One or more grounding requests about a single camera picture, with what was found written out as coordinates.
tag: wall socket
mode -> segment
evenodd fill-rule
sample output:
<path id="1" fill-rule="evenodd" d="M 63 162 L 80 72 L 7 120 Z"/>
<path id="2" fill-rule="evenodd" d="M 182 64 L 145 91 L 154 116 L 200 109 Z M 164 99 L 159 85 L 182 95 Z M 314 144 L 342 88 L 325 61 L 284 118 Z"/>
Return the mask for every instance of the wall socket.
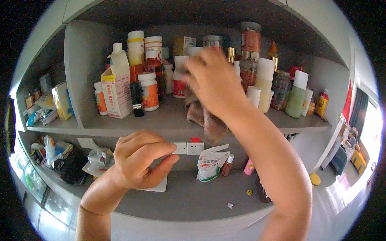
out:
<path id="1" fill-rule="evenodd" d="M 186 147 L 187 147 L 188 156 L 200 155 L 201 152 L 204 150 L 204 143 L 203 142 L 188 142 L 188 143 L 186 143 Z"/>

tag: gold cap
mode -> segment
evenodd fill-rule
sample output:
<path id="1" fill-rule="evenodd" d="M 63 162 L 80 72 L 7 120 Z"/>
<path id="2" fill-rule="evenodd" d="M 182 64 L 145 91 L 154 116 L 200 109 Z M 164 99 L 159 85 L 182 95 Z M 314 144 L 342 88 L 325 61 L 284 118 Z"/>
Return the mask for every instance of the gold cap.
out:
<path id="1" fill-rule="evenodd" d="M 235 55 L 236 55 L 236 49 L 229 47 L 228 48 L 228 58 L 227 58 L 229 63 L 235 62 Z"/>

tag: carton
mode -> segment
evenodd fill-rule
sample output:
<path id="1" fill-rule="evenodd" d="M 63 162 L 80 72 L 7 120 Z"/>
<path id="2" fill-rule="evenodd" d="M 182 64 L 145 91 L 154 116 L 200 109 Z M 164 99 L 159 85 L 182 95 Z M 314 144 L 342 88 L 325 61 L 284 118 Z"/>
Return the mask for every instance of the carton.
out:
<path id="1" fill-rule="evenodd" d="M 108 116 L 119 119 L 128 116 L 133 111 L 129 65 L 110 65 L 100 78 Z"/>
<path id="2" fill-rule="evenodd" d="M 59 118 L 61 120 L 68 120 L 72 116 L 72 111 L 67 98 L 67 83 L 58 84 L 51 92 Z"/>

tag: plastic bag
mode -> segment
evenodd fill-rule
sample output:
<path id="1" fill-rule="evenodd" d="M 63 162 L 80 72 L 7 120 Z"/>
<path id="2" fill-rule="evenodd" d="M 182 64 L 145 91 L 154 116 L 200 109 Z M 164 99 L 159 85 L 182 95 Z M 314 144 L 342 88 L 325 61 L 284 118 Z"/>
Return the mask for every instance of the plastic bag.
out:
<path id="1" fill-rule="evenodd" d="M 230 152 L 218 152 L 229 147 L 229 144 L 203 150 L 198 158 L 197 180 L 208 182 L 217 177 Z"/>

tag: switch plate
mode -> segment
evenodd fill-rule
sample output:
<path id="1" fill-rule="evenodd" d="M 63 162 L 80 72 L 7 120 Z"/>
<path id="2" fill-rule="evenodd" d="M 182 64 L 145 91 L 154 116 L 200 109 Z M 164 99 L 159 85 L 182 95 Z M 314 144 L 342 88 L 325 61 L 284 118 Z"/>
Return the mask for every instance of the switch plate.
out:
<path id="1" fill-rule="evenodd" d="M 185 154 L 186 155 L 186 142 L 172 142 L 177 145 L 177 149 L 172 154 Z"/>
<path id="2" fill-rule="evenodd" d="M 82 148 L 97 149 L 98 145 L 95 144 L 92 138 L 78 138 L 78 142 Z"/>
<path id="3" fill-rule="evenodd" d="M 200 155 L 204 150 L 203 142 L 188 142 L 186 144 L 188 156 Z"/>

